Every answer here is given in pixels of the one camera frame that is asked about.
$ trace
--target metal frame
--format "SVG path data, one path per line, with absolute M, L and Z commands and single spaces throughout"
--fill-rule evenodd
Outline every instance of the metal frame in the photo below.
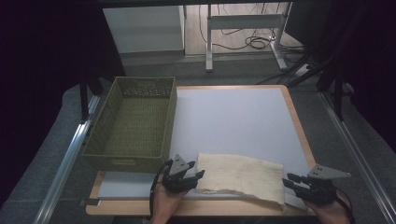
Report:
M 332 100 L 330 99 L 330 96 L 326 93 L 320 92 L 319 97 L 322 99 L 323 104 L 325 104 L 327 112 L 329 113 L 335 128 L 340 133 L 341 138 L 344 140 L 353 161 L 356 163 L 359 171 L 361 172 L 361 176 L 363 177 L 369 190 L 372 192 L 376 202 L 378 203 L 379 209 L 382 211 L 388 223 L 395 224 L 396 209 L 392 203 L 391 198 L 388 196 L 381 183 L 375 177 L 373 170 L 370 168 L 370 165 L 361 154 L 361 150 L 359 149 L 358 145 L 350 134 L 345 123 L 343 121 L 340 121 L 340 119 L 337 118 L 337 115 L 332 110 Z
M 276 38 L 271 39 L 271 49 L 281 71 L 286 71 L 285 60 L 279 50 L 279 42 L 289 16 L 291 2 L 282 14 L 212 16 L 211 5 L 207 5 L 206 72 L 213 71 L 212 31 L 221 29 L 278 28 Z
M 34 224 L 38 223 L 49 223 L 50 217 L 52 216 L 53 210 L 61 196 L 61 193 L 64 189 L 64 184 L 69 177 L 70 171 L 72 170 L 73 164 L 76 160 L 78 152 L 81 148 L 83 140 L 87 131 L 90 128 L 92 122 L 92 115 L 96 110 L 96 107 L 99 103 L 100 97 L 93 96 L 91 98 L 89 104 L 89 116 L 86 121 L 83 121 L 81 124 L 78 125 L 75 135 L 70 143 L 69 148 L 64 155 L 64 159 L 56 173 L 55 177 L 52 180 L 52 183 L 49 187 L 49 191 L 38 210 L 38 213 L 35 217 Z

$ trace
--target beige cloth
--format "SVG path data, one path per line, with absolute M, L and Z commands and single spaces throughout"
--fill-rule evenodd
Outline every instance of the beige cloth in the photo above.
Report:
M 285 204 L 283 164 L 239 155 L 200 153 L 197 169 L 205 170 L 197 192 L 244 194 Z

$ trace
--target whiteboard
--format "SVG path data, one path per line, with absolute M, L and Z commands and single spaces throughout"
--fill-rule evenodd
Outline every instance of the whiteboard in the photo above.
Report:
M 282 163 L 285 177 L 310 170 L 279 88 L 177 90 L 171 144 L 170 159 L 179 154 L 186 162 L 197 161 L 200 152 L 223 153 Z M 106 172 L 98 197 L 147 199 L 154 176 Z M 234 196 L 190 190 L 186 197 Z

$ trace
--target wooden table frame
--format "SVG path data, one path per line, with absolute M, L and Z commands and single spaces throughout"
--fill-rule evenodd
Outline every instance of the wooden table frame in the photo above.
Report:
M 258 85 L 258 86 L 183 86 L 177 87 L 178 90 L 240 90 L 257 88 L 278 88 L 281 89 L 288 106 L 291 119 L 300 139 L 308 166 L 313 168 L 316 163 L 312 155 L 311 148 L 306 140 L 303 127 L 297 116 L 293 102 L 290 98 L 288 89 L 281 85 Z M 94 182 L 90 198 L 98 198 L 99 188 L 105 177 L 104 171 L 99 171 Z M 101 200 L 96 205 L 87 205 L 86 211 L 89 215 L 101 216 L 149 216 L 149 199 L 146 200 Z M 284 213 L 276 203 L 268 203 L 251 198 L 235 199 L 185 199 L 175 216 L 312 216 L 313 212 L 304 211 L 288 205 Z

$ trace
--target basket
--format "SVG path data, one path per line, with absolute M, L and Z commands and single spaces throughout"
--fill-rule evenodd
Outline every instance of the basket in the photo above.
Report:
M 96 170 L 157 173 L 168 161 L 174 77 L 116 77 L 82 152 Z

